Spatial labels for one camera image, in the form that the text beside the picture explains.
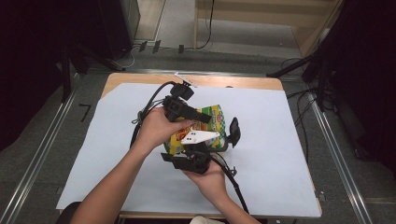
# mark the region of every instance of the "floor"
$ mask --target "floor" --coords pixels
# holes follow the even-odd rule
[[[206,50],[178,54],[179,44],[186,47],[192,45],[193,2],[166,1],[156,36],[157,40],[161,39],[162,47],[170,49],[161,49],[155,54],[150,49],[142,52],[136,50],[134,57],[126,55],[118,61],[121,64],[132,64],[125,68],[126,72],[161,70],[171,74],[174,71],[204,71],[234,76],[265,77],[265,74],[278,71],[281,67],[295,62],[287,59],[301,57],[289,27],[263,26],[265,32],[260,33],[254,24],[226,24],[227,22],[217,21],[213,23],[211,44]],[[254,35],[239,35],[249,32]],[[207,34],[205,21],[200,21],[200,34],[200,43],[204,43]],[[303,68],[300,68],[281,78],[286,94],[307,88],[307,84],[301,81],[303,71]],[[57,116],[60,107],[63,106],[67,111],[61,118],[62,122],[59,123],[47,151],[43,152],[45,159],[39,161],[37,173],[31,176],[34,181],[23,189],[26,194],[21,195],[20,207],[14,209],[16,216],[10,221],[2,218],[0,223],[55,222],[59,213],[54,208],[74,159],[84,142],[94,108],[110,73],[101,64],[93,63],[87,76],[74,78],[75,96],[69,105],[60,105],[60,88],[36,114],[20,139],[0,152],[0,212],[3,214],[31,161],[36,158],[36,152],[42,148],[41,141],[46,137],[52,119]],[[307,105],[309,100],[308,96],[303,98],[301,107]],[[91,105],[92,108],[87,112],[87,108],[81,105]],[[295,97],[290,98],[290,112],[295,119],[298,118]],[[323,116],[330,124],[331,135],[336,142],[335,147],[339,149],[341,158],[346,163],[346,170],[350,172],[352,181],[363,198],[369,221],[361,219],[357,210],[359,207],[354,207],[354,203],[350,201],[348,185],[340,175],[340,167],[337,165],[337,155],[334,155],[329,138],[325,136],[326,132],[319,122]],[[396,181],[392,173],[380,162],[361,161],[355,157],[343,124],[333,111],[328,110],[321,114],[314,106],[309,108],[304,116],[304,126],[309,145],[309,169],[323,215],[319,219],[300,218],[297,223],[392,223],[396,218]],[[297,126],[297,132],[303,148],[306,149],[301,125]],[[271,218],[269,223],[294,223],[294,220],[279,217]]]
[[[155,41],[163,16],[165,0],[139,0],[140,22],[136,31],[136,39]]]

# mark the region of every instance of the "colorful package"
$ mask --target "colorful package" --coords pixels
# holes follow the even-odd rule
[[[224,146],[226,133],[225,133],[225,121],[224,116],[221,111],[220,105],[212,105],[208,107],[204,107],[201,109],[197,109],[198,112],[204,113],[212,117],[209,123],[202,123],[201,121],[192,121],[192,125],[184,130],[180,130],[177,133],[173,134],[171,138],[164,143],[166,152],[171,155],[175,155],[183,151],[183,146],[181,145],[181,139],[183,139],[187,133],[191,130],[197,131],[208,131],[208,132],[219,132],[220,136],[217,138],[213,138],[205,141],[208,147],[220,148]]]

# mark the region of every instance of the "black cable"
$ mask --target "black cable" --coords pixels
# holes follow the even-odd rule
[[[157,96],[158,92],[160,92],[160,91],[161,91],[165,86],[167,86],[167,85],[176,85],[176,82],[174,82],[174,81],[168,81],[168,82],[163,83],[163,84],[160,86],[160,88],[158,88],[158,90],[156,90],[156,91],[154,92],[154,94],[151,96],[151,98],[149,99],[148,104],[146,105],[146,107],[145,107],[145,109],[143,110],[143,112],[139,111],[139,112],[137,113],[137,116],[138,116],[137,120],[138,120],[138,122],[137,122],[136,126],[134,127],[134,133],[133,133],[133,135],[132,135],[131,145],[129,145],[129,147],[131,147],[131,146],[134,144],[134,141],[136,140],[137,134],[139,133],[140,127],[142,126],[143,120],[146,118],[146,115],[148,114],[149,109],[151,108],[151,104],[152,104],[154,98]]]
[[[332,84],[330,84],[330,83],[327,83],[326,84],[326,86],[327,86],[327,88],[325,88],[325,90],[324,90],[324,96],[323,96],[323,100],[322,100],[322,106],[323,106],[323,108],[324,109],[326,109],[326,110],[331,110],[331,111],[334,111],[334,109],[335,109],[335,102],[334,102],[334,99],[333,99],[333,95],[334,95],[334,93],[335,93],[335,90],[332,88]],[[327,107],[324,103],[325,102],[328,102],[329,104],[327,104],[327,105],[329,105],[330,107]]]
[[[143,122],[143,120],[145,119],[145,117],[146,117],[146,115],[147,115],[147,113],[148,113],[148,111],[149,111],[149,108],[150,108],[150,106],[151,106],[151,103],[152,103],[152,101],[154,100],[154,98],[157,96],[158,92],[160,92],[160,91],[161,91],[165,86],[167,86],[167,85],[176,85],[176,82],[174,82],[174,81],[165,82],[165,83],[163,83],[163,84],[160,86],[160,88],[158,88],[158,90],[156,90],[156,91],[154,92],[154,94],[151,96],[151,99],[149,99],[148,104],[146,105],[145,109],[143,110],[142,117],[141,117],[141,121],[142,121],[142,122]]]
[[[302,59],[302,58],[289,58],[289,59],[283,61],[283,62],[280,64],[280,69],[281,69],[281,70],[284,69],[283,65],[284,65],[286,62],[288,62],[288,61],[291,61],[291,60],[301,60],[301,59]]]
[[[154,46],[146,46],[146,49],[150,49],[150,48],[155,48]],[[178,48],[170,48],[170,47],[159,47],[159,49],[174,49],[174,50],[178,50]],[[189,51],[189,50],[202,50],[202,51],[208,51],[207,49],[195,49],[195,48],[185,48],[184,50]]]
[[[160,105],[160,104],[162,104],[162,103],[163,103],[163,100],[164,100],[164,99],[162,99],[162,100],[158,101],[158,103],[157,103],[157,104],[155,104],[154,106],[152,106],[152,107],[149,109],[148,113],[149,113],[149,112],[151,112],[151,110],[152,110],[152,109],[154,109],[154,107],[157,107],[157,105]]]
[[[296,96],[296,95],[298,95],[300,93],[316,92],[317,89],[318,88],[312,88],[312,89],[308,89],[308,90],[304,90],[304,91],[297,91],[297,92],[294,92],[294,93],[290,93],[290,94],[287,95],[287,98],[289,99],[289,98],[291,98],[293,96]]]
[[[218,155],[222,161],[224,161],[225,167],[227,168],[228,171],[230,171],[230,167],[228,166],[227,161],[224,160],[224,158],[218,152],[215,152],[215,154]]]
[[[209,43],[210,37],[212,36],[212,18],[213,18],[213,6],[215,5],[215,0],[212,0],[212,9],[210,12],[210,21],[209,21],[209,37],[206,40],[206,43],[197,49],[203,49],[206,47],[207,43]]]
[[[297,100],[297,113],[299,115],[300,118],[300,123],[301,123],[301,128],[303,129],[303,134],[304,134],[304,140],[305,140],[305,161],[306,164],[308,165],[308,155],[309,155],[309,146],[308,146],[308,137],[306,135],[306,129],[303,123],[303,118],[304,118],[304,114],[305,112],[308,110],[307,108],[309,108],[309,106],[312,105],[313,101],[308,102],[307,106],[304,109],[303,114],[300,112],[300,101],[303,98],[304,94],[301,94],[301,96],[299,97],[299,99]]]
[[[236,195],[238,195],[238,198],[239,198],[239,201],[240,201],[241,204],[242,204],[242,207],[244,208],[245,212],[248,213],[247,204],[245,203],[245,199],[244,199],[244,197],[242,196],[241,189],[239,188],[238,183],[236,183],[235,179],[233,178],[233,175],[232,175],[230,172],[228,172],[228,171],[227,171],[227,168],[226,168],[223,164],[221,164],[221,162],[219,162],[218,160],[216,160],[215,158],[210,157],[210,160],[214,161],[217,165],[219,165],[219,166],[221,167],[221,170],[224,172],[224,174],[227,175],[228,179],[229,179],[229,180],[231,181],[231,183],[233,184],[233,188],[235,189]]]

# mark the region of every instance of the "white paper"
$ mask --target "white paper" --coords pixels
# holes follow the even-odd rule
[[[136,114],[160,85],[119,85],[100,100],[57,209],[79,202],[129,149]],[[251,215],[320,217],[314,186],[283,91],[199,87],[188,104],[220,105],[227,123],[239,120],[241,139],[225,152]],[[164,88],[156,99],[169,95]],[[145,160],[122,211],[218,214],[198,188],[162,159],[157,147]],[[232,184],[227,190],[240,204]]]

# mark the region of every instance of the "gray floor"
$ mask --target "gray floor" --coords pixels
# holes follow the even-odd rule
[[[163,15],[163,8],[165,0],[138,0],[140,11],[140,21],[137,27],[135,39],[155,41],[158,29],[160,27],[159,21]]]
[[[162,47],[193,46],[194,0],[167,0],[156,40]],[[209,20],[198,21],[197,45],[209,35]],[[211,52],[261,55],[277,58],[300,58],[297,43],[289,26],[235,21],[212,21]]]
[[[172,3],[177,3],[177,0],[168,0],[165,8],[169,9]],[[163,27],[169,27],[169,25],[163,22]],[[160,29],[158,37],[163,37],[164,47],[174,47],[175,44],[178,46],[178,43],[184,40],[187,43],[190,36],[181,35],[184,34],[182,32],[173,32],[174,35],[166,37],[166,34],[161,32],[163,30]],[[172,43],[170,40],[172,36],[181,39]],[[268,39],[271,36],[276,35],[268,35],[266,43],[276,43],[277,37],[272,40]],[[282,38],[290,39],[289,36],[282,36]],[[217,42],[215,40],[221,39],[215,35],[214,38],[212,48],[216,46]],[[127,68],[126,72],[133,72],[135,69],[157,69],[224,72],[244,77],[265,77],[265,74],[279,70],[286,59],[298,56],[295,53],[297,50],[295,46],[290,45],[292,51],[273,47],[273,51],[262,52],[262,54],[248,50],[238,54],[234,51],[234,48],[226,45],[213,50],[215,52],[201,50],[185,51],[183,54],[177,54],[176,49],[160,49],[158,53],[152,54],[150,49],[147,49],[143,52],[134,52],[134,65]],[[131,61],[132,59],[126,56],[119,63],[128,64]],[[299,69],[281,78],[286,93],[297,92],[306,88],[300,78],[302,72],[303,70]],[[110,71],[100,64],[93,64],[89,74],[81,80],[73,104],[53,141],[49,154],[44,160],[15,223],[54,223],[56,221],[59,213],[55,210],[55,205],[60,198],[62,187],[67,180],[74,159],[84,141],[85,133],[94,114],[94,108],[109,74]],[[7,208],[14,189],[18,186],[46,130],[50,126],[50,122],[60,106],[61,95],[62,88],[53,93],[26,127],[21,137],[12,146],[0,152],[0,214],[3,214]],[[296,101],[297,97],[290,99],[290,111],[294,118],[297,118]],[[306,102],[307,98],[305,97],[302,106]],[[81,122],[81,119],[86,112],[86,107],[79,106],[79,104],[92,105],[92,109],[83,122]],[[377,161],[358,160],[354,155],[353,146],[340,119],[332,111],[327,111],[325,114],[330,121],[333,133],[361,191],[361,195],[366,201],[373,222],[394,222],[393,220],[396,219],[394,212],[396,211],[396,181],[393,179],[392,173]],[[310,173],[318,194],[323,192],[326,199],[320,201],[323,210],[321,218],[299,219],[298,223],[359,223],[312,109],[304,117],[304,125],[309,144]],[[297,131],[301,137],[303,148],[305,148],[301,126],[297,127]],[[270,220],[270,223],[292,223],[292,221],[291,219],[274,218]]]

